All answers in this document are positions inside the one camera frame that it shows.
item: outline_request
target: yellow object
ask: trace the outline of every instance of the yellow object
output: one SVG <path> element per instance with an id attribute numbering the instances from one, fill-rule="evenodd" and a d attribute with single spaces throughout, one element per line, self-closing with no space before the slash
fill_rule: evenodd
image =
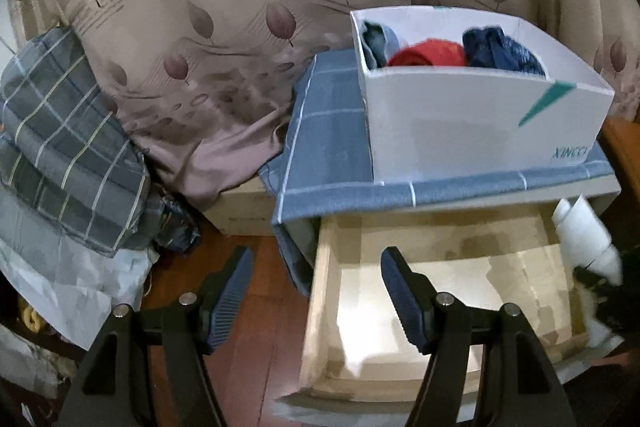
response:
<path id="1" fill-rule="evenodd" d="M 24 298 L 18 296 L 18 310 L 20 312 L 20 318 L 24 322 L 24 325 L 33 333 L 40 333 L 40 331 L 47 326 L 47 321 L 43 319 L 36 310 L 33 309 Z"/>
<path id="2" fill-rule="evenodd" d="M 275 203 L 260 178 L 254 176 L 239 187 L 221 192 L 203 214 L 225 235 L 273 235 Z"/>

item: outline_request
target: mauve fabric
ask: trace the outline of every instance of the mauve fabric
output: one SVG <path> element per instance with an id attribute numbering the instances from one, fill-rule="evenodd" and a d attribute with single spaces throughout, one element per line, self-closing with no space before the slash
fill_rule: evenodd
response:
<path id="1" fill-rule="evenodd" d="M 220 190 L 255 174 L 264 158 L 282 151 L 291 105 L 280 107 L 238 134 L 222 140 L 201 139 L 185 145 L 156 146 L 156 173 L 196 208 L 206 210 Z"/>
<path id="2" fill-rule="evenodd" d="M 398 51 L 387 66 L 465 66 L 465 51 L 457 42 L 428 39 Z"/>

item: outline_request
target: open drawer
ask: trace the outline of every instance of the open drawer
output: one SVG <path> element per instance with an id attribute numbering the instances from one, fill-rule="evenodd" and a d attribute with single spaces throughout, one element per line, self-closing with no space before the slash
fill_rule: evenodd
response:
<path id="1" fill-rule="evenodd" d="M 380 275 L 398 247 L 438 291 L 469 306 L 513 301 L 553 362 L 587 343 L 580 298 L 562 264 L 554 205 L 443 213 L 394 212 L 323 219 L 303 348 L 300 387 L 315 397 L 411 402 L 428 357 L 409 344 Z M 482 347 L 473 346 L 465 394 L 478 389 Z"/>

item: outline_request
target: gray plaid blanket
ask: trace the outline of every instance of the gray plaid blanket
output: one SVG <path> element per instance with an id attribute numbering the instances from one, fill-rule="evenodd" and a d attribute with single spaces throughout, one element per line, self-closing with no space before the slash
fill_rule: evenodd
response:
<path id="1" fill-rule="evenodd" d="M 197 243 L 193 219 L 151 182 L 103 102 L 71 29 L 21 49 L 2 74 L 0 102 L 2 185 L 76 241 L 109 257 L 152 239 L 176 251 Z"/>

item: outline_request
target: white cardboard box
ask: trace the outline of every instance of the white cardboard box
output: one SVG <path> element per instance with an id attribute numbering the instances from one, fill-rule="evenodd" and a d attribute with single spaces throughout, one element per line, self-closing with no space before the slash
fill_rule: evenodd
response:
<path id="1" fill-rule="evenodd" d="M 488 68 L 367 69 L 363 21 L 386 24 L 409 45 L 462 44 L 471 27 L 498 25 L 539 58 L 546 78 Z M 351 12 L 374 179 L 411 182 L 582 163 L 613 89 L 534 25 L 503 14 L 431 6 Z"/>

